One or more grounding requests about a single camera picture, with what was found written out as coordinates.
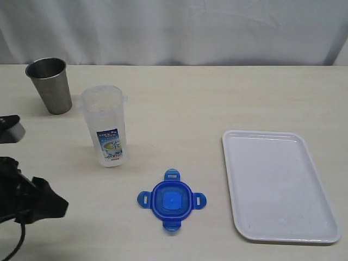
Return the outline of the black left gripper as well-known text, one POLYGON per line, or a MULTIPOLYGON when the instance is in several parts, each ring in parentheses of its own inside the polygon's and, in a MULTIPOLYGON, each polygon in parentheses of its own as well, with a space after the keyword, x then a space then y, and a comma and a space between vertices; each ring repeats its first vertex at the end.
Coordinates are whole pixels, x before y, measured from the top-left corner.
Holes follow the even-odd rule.
POLYGON ((1 222, 19 220, 31 209, 32 219, 63 218, 69 203, 45 179, 33 177, 31 182, 18 166, 17 160, 1 157, 1 222))

